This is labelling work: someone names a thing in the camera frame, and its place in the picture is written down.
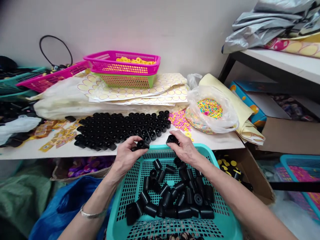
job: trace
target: silver bracelet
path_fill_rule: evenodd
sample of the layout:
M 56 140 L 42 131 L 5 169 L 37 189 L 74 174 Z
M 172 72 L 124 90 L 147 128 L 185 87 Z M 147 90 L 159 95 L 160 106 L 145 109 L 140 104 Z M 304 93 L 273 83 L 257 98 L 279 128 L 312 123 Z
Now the silver bracelet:
M 83 206 L 84 206 L 84 205 L 85 205 L 85 204 L 83 204 L 82 207 L 81 207 L 81 209 L 80 209 L 81 216 L 86 217 L 86 218 L 89 218 L 89 219 L 102 217 L 102 216 L 104 216 L 104 215 L 106 214 L 106 212 L 107 212 L 107 210 L 108 210 L 108 209 L 106 208 L 106 209 L 104 209 L 101 213 L 88 214 L 88 213 L 85 213 L 85 212 L 83 211 Z

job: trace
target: black cable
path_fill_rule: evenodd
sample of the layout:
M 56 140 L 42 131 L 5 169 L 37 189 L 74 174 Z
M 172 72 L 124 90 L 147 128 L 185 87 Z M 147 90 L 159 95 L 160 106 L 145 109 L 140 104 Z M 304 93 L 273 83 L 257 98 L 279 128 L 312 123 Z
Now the black cable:
M 67 50 L 68 50 L 68 52 L 69 52 L 69 54 L 70 54 L 70 57 L 71 57 L 71 65 L 72 65 L 72 63 L 73 63 L 73 58 L 72 58 L 72 54 L 71 54 L 71 52 L 70 52 L 70 50 L 69 50 L 69 48 L 67 47 L 67 45 L 61 40 L 61 39 L 59 39 L 59 38 L 57 38 L 57 37 L 55 37 L 55 36 L 52 36 L 52 35 L 45 35 L 45 36 L 43 36 L 42 38 L 40 38 L 40 41 L 39 41 L 39 47 L 40 47 L 40 51 L 41 51 L 41 53 L 43 54 L 43 56 L 46 58 L 46 60 L 51 64 L 51 66 L 54 66 L 54 64 L 52 64 L 50 61 L 49 61 L 49 59 L 47 58 L 47 56 L 44 54 L 44 52 L 43 52 L 43 50 L 42 50 L 42 47 L 41 47 L 41 42 L 42 42 L 42 40 L 44 39 L 44 38 L 46 38 L 46 37 L 52 37 L 52 38 L 55 38 L 55 39 L 57 39 L 57 40 L 59 40 L 60 42 L 62 42 L 63 44 L 64 44 L 64 46 L 67 48 Z

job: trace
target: white table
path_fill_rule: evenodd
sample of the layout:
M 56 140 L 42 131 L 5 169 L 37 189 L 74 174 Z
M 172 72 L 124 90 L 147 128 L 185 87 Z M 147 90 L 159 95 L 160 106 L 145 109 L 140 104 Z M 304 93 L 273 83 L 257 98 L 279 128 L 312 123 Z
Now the white table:
M 117 149 L 110 151 L 94 151 L 89 148 L 80 148 L 74 145 L 74 141 L 68 142 L 60 148 L 55 146 L 48 150 L 47 152 L 39 151 L 44 144 L 53 138 L 57 131 L 52 131 L 48 137 L 36 140 L 30 140 L 25 142 L 22 146 L 18 148 L 5 147 L 0 149 L 0 160 L 5 159 L 36 159 L 36 158 L 58 158 L 58 157 L 91 157 L 91 156 L 106 156 L 106 155 L 116 155 Z M 215 134 L 207 135 L 196 129 L 192 129 L 190 132 L 194 143 L 202 143 L 207 145 L 212 150 L 219 149 L 235 149 L 244 148 L 244 145 L 238 135 L 235 132 L 230 132 L 227 134 Z M 166 144 L 166 140 L 170 135 L 169 131 L 162 133 L 160 138 L 151 142 L 151 145 L 162 145 Z

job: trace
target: green basket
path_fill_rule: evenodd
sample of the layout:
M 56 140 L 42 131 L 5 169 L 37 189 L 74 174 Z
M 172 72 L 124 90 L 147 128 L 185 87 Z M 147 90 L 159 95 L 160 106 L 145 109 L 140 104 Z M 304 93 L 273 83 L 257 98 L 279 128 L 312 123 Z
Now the green basket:
M 38 76 L 41 73 L 44 73 L 46 70 L 45 67 L 30 68 L 30 69 L 34 69 L 33 72 L 23 73 L 12 78 L 0 80 L 0 95 L 19 93 L 23 91 L 23 89 L 26 89 L 26 88 L 17 87 L 16 84 L 18 84 L 19 82 L 28 80 L 30 78 L 33 78 L 35 76 Z
M 32 97 L 38 93 L 33 90 L 27 90 L 20 93 L 13 93 L 8 95 L 0 95 L 0 102 L 21 102 L 27 101 L 26 97 Z
M 194 146 L 216 167 L 219 167 L 213 152 L 206 145 L 194 144 Z M 162 236 L 163 234 L 182 232 L 194 233 L 195 236 L 201 235 L 206 240 L 242 239 L 242 231 L 238 220 L 217 191 L 214 191 L 215 203 L 211 205 L 215 213 L 214 219 L 190 218 L 180 220 L 152 218 L 148 215 L 142 215 L 133 226 L 127 226 L 126 206 L 138 200 L 143 187 L 143 178 L 149 176 L 151 169 L 154 169 L 153 161 L 158 158 L 162 166 L 166 164 L 174 166 L 173 159 L 175 157 L 176 154 L 167 145 L 151 145 L 149 151 L 137 160 L 117 188 L 107 228 L 107 240 L 134 240 L 151 235 Z M 203 179 L 205 184 L 210 184 L 206 178 Z M 163 182 L 172 187 L 180 180 L 179 174 L 176 172 L 174 175 L 166 174 Z M 160 195 L 153 191 L 148 193 L 151 202 L 157 205 L 161 198 Z
M 152 88 L 156 78 L 154 75 L 116 75 L 92 72 L 103 80 L 109 87 Z

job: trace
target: teal plastic basket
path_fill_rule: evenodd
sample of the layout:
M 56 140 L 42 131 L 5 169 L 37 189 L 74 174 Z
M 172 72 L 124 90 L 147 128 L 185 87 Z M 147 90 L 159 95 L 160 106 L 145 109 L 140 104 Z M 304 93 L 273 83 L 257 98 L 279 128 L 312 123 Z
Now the teal plastic basket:
M 0 95 L 8 95 L 8 94 L 19 93 L 23 91 L 26 88 L 17 87 L 16 84 L 18 84 L 19 82 L 28 80 L 30 78 L 33 78 L 35 76 L 38 76 L 44 73 L 46 70 L 45 67 L 30 68 L 30 69 L 34 69 L 33 72 L 23 73 L 12 78 L 0 80 Z
M 37 95 L 38 93 L 33 90 L 27 90 L 20 93 L 8 94 L 8 95 L 0 95 L 0 102 L 22 102 L 27 101 L 26 97 L 32 97 Z
M 194 144 L 194 146 L 216 167 L 219 167 L 213 152 L 206 145 Z M 107 228 L 107 240 L 138 240 L 142 237 L 183 232 L 194 233 L 195 236 L 202 236 L 205 240 L 242 239 L 238 220 L 217 191 L 214 191 L 215 203 L 212 204 L 215 213 L 214 219 L 190 218 L 180 220 L 152 218 L 148 215 L 142 215 L 133 226 L 127 226 L 126 206 L 138 200 L 143 187 L 143 178 L 149 176 L 151 169 L 154 169 L 152 162 L 158 158 L 162 166 L 166 164 L 175 166 L 173 163 L 175 157 L 176 154 L 167 145 L 151 145 L 148 152 L 137 160 L 116 191 Z M 166 174 L 163 182 L 172 187 L 180 180 L 179 174 L 176 172 L 174 175 Z M 210 184 L 206 178 L 203 178 L 203 180 L 205 184 Z M 153 191 L 148 193 L 151 202 L 157 205 L 161 198 L 160 195 Z

